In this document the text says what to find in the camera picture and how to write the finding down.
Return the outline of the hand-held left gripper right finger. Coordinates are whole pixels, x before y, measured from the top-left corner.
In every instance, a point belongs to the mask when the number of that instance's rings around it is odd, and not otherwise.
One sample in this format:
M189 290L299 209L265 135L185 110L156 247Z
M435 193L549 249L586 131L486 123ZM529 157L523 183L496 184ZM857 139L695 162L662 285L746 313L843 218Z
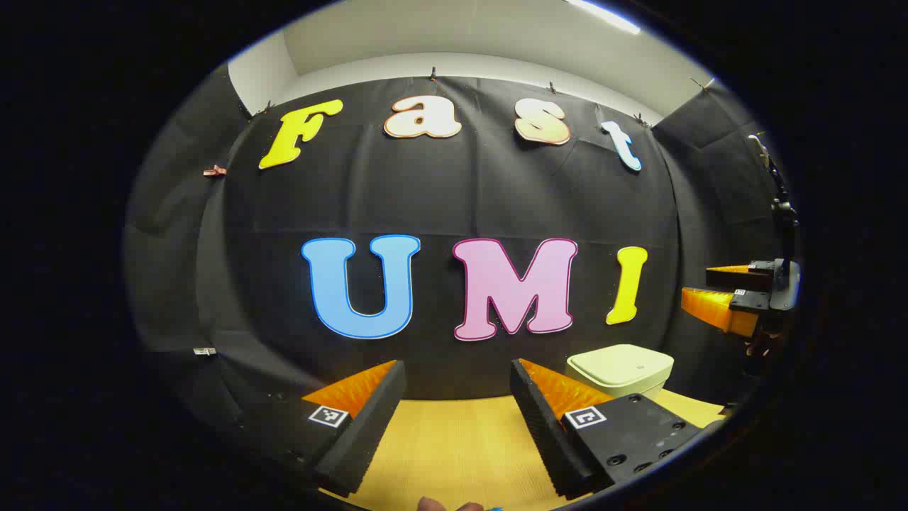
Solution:
M639 392L610 397L526 359L512 360L509 381L555 491L568 500L657 468L703 430Z

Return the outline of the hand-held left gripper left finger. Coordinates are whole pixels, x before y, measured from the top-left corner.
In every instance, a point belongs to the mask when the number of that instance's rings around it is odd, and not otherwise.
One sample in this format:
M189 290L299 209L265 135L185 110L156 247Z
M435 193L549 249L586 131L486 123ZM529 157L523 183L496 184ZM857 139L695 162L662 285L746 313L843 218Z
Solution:
M390 360L250 408L238 418L238 440L282 478L347 497L359 491L405 390L405 362Z

